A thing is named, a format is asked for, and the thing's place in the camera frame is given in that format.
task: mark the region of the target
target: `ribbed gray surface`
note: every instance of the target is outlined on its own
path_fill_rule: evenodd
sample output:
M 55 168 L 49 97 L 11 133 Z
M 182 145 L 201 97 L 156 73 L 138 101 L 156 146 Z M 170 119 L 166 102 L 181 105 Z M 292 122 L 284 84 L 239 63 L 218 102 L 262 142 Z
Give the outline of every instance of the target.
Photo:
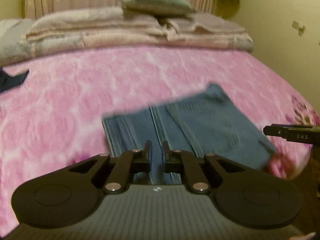
M 98 210 L 75 225 L 38 229 L 20 225 L 8 240 L 287 240 L 302 234 L 293 226 L 273 230 L 242 227 L 222 216 L 209 197 L 183 185 L 131 185 L 105 197 Z

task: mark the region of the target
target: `gray pillow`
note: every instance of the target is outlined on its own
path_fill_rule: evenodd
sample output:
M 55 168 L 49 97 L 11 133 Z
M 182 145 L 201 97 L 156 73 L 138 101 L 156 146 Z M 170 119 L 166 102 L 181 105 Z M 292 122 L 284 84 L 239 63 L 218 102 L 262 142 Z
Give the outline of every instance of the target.
M 30 59 L 28 45 L 20 40 L 34 22 L 31 19 L 0 21 L 0 67 Z
M 155 16 L 182 16 L 196 10 L 186 0 L 120 0 L 122 6 Z

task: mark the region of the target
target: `pink floral bedspread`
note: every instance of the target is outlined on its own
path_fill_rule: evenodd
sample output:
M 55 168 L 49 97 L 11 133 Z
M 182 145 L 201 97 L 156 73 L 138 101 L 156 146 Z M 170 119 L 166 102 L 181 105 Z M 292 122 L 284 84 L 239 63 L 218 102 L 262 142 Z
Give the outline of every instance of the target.
M 1 236 L 18 224 L 10 200 L 20 184 L 108 152 L 101 124 L 105 113 L 144 108 L 216 82 L 261 130 L 272 123 L 317 122 L 297 91 L 246 52 L 119 47 L 5 68 L 11 74 L 27 69 L 21 87 L 0 95 Z M 270 171 L 281 178 L 297 174 L 310 147 L 271 140 L 279 152 Z

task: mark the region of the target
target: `bed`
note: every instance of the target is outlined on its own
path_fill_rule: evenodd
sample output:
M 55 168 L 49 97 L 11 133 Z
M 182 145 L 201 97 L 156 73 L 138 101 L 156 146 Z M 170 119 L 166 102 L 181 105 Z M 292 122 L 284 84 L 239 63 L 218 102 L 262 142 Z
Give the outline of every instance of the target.
M 25 0 L 25 16 L 38 18 L 36 5 L 42 2 Z M 68 4 L 59 6 L 72 9 Z M 142 109 L 215 82 L 261 131 L 272 123 L 319 120 L 300 93 L 245 51 L 137 44 L 62 52 L 4 68 L 12 75 L 27 69 L 22 86 L 0 94 L 0 236 L 18 225 L 10 200 L 19 185 L 109 152 L 104 114 Z M 297 177 L 310 146 L 270 140 L 278 152 L 269 172 Z

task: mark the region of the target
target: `metal pivot pin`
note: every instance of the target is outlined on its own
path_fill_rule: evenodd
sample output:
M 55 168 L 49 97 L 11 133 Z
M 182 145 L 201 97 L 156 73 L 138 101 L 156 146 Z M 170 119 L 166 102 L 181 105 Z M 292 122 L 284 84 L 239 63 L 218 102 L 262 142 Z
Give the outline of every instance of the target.
M 193 184 L 193 189 L 197 190 L 197 191 L 204 191 L 207 190 L 209 188 L 209 185 L 203 182 L 197 182 L 195 184 Z
M 121 185 L 116 182 L 108 183 L 106 185 L 106 189 L 110 190 L 110 191 L 117 191 L 117 190 L 121 189 Z

